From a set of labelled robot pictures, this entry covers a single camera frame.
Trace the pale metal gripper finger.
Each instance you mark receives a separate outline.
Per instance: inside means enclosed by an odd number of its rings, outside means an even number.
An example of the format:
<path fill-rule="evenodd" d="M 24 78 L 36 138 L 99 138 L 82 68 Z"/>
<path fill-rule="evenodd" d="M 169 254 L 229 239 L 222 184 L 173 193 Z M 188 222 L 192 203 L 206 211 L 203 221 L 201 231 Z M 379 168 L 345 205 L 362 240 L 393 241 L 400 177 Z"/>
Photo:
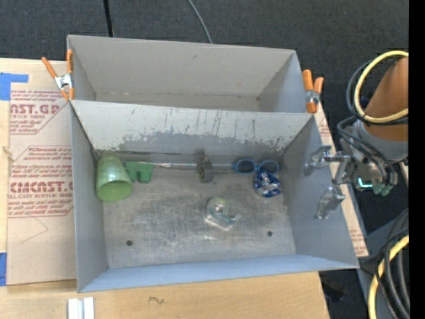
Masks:
<path fill-rule="evenodd" d="M 303 174 L 309 176 L 315 169 L 321 169 L 330 164 L 330 145 L 322 145 L 310 154 L 308 161 L 304 164 Z"/>
<path fill-rule="evenodd" d="M 326 219 L 329 213 L 336 210 L 345 198 L 345 194 L 338 185 L 328 187 L 320 197 L 315 218 Z"/>

